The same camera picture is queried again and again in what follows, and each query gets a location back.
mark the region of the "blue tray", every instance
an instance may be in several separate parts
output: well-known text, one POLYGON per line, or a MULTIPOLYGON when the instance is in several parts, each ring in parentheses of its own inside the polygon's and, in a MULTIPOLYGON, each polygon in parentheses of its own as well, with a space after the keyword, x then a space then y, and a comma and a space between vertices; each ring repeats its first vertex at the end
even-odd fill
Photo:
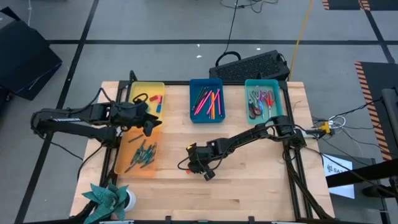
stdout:
POLYGON ((246 98, 246 116, 248 119, 248 123, 260 124, 266 122, 269 119, 268 106, 265 102, 262 102, 264 105, 264 118, 262 117, 262 115, 256 116, 255 119, 251 119, 249 117, 249 92, 252 91, 256 86, 260 86, 260 89, 262 91, 272 90, 274 92, 275 102, 272 105, 271 116, 282 115, 282 103, 280 102, 279 84, 277 80, 246 80, 244 82, 244 94, 246 98))
POLYGON ((204 79, 193 79, 189 81, 189 98, 190 98, 190 106, 189 113, 190 118, 193 123, 220 123, 225 118, 225 109, 224 109, 224 92, 223 92, 223 81, 220 78, 204 78, 204 79), (221 104, 221 115, 218 114, 218 101, 215 101, 215 118, 210 119, 206 114, 207 110, 210 106, 210 98, 207 99, 203 108, 197 115, 193 115, 195 113, 192 110, 195 101, 200 93, 200 90, 203 86, 210 87, 211 90, 216 94, 217 89, 220 89, 220 104, 221 104))

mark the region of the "yellow tray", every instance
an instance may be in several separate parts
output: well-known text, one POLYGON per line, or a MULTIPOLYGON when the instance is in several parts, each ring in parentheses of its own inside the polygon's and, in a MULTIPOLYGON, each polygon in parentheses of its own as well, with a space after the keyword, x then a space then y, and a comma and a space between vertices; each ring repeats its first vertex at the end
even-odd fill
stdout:
MULTIPOLYGON (((129 102, 132 102, 132 99, 134 99, 137 95, 140 95, 141 93, 147 93, 148 94, 148 100, 146 103, 148 104, 148 110, 147 112, 150 114, 153 114, 154 116, 159 117, 159 120, 162 121, 162 114, 163 114, 163 105, 165 102, 165 87, 164 83, 161 82, 134 82, 131 85, 131 92, 130 92, 130 98, 129 102), (149 98, 151 98, 154 95, 161 95, 162 96, 162 109, 160 110, 160 113, 156 113, 156 107, 158 105, 157 100, 154 101, 149 101, 149 98)), ((159 153, 160 149, 160 129, 162 125, 159 125, 155 127, 152 130, 152 134, 149 137, 143 136, 139 139, 136 139, 133 142, 129 142, 133 138, 136 138, 143 134, 142 128, 131 128, 128 132, 123 134, 122 141, 120 143, 120 148, 119 148, 119 154, 118 158, 116 159, 116 165, 114 168, 114 172, 118 175, 124 175, 124 176, 129 176, 129 177, 153 177, 155 175, 156 171, 156 158, 159 153), (156 147, 156 153, 154 155, 154 161, 149 164, 148 166, 145 166, 143 168, 140 168, 142 164, 136 164, 133 166, 129 171, 126 171, 126 169, 130 166, 131 159, 134 157, 136 151, 138 148, 141 146, 143 140, 146 140, 144 144, 144 149, 147 149, 150 145, 154 145, 155 143, 157 144, 156 147)))

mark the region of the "teal tray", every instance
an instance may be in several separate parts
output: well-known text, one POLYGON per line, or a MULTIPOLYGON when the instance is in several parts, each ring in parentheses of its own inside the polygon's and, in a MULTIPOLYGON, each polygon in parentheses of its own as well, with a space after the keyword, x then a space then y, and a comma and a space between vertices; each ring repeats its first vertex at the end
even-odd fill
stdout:
POLYGON ((282 115, 282 103, 280 101, 280 93, 279 93, 279 84, 277 80, 246 80, 244 82, 244 95, 246 99, 246 117, 248 119, 249 124, 260 124, 264 123, 269 119, 268 115, 268 106, 265 102, 262 102, 264 105, 264 117, 265 119, 262 118, 262 115, 256 116, 255 119, 251 119, 249 117, 249 101, 248 98, 250 97, 249 92, 253 91, 253 89, 256 86, 260 86, 260 89, 262 91, 268 91, 272 90, 275 95, 275 102, 272 105, 272 110, 271 110, 271 115, 272 116, 278 116, 282 115))

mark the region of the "yellow cable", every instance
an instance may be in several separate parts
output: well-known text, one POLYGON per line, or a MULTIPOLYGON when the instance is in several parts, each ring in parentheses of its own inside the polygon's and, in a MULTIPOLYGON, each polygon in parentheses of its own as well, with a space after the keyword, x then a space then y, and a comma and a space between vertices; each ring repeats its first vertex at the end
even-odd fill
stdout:
POLYGON ((307 23, 308 15, 310 14, 310 11, 311 11, 312 1, 313 1, 313 0, 310 0, 310 4, 308 5, 308 9, 307 9, 307 12, 305 13, 305 17, 304 17, 303 24, 301 25, 300 35, 298 36, 296 45, 295 45, 295 47, 294 47, 292 63, 290 64, 289 78, 287 79, 288 81, 291 81, 291 80, 292 80, 294 60, 295 60, 295 58, 296 58, 296 53, 297 53, 297 49, 298 49, 298 47, 299 47, 299 43, 300 43, 300 40, 301 40, 301 36, 302 36, 303 33, 304 33, 304 28, 305 28, 305 25, 306 25, 306 23, 307 23))

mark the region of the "green plant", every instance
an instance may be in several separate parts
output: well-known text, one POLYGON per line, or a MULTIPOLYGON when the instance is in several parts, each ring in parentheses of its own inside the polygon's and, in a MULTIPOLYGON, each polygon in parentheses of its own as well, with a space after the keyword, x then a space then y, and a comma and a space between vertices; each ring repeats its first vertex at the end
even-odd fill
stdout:
POLYGON ((119 220, 124 220, 124 204, 127 199, 127 186, 117 188, 109 180, 108 188, 98 187, 91 184, 91 192, 82 195, 98 204, 97 209, 86 218, 84 224, 100 220, 114 213, 119 220))

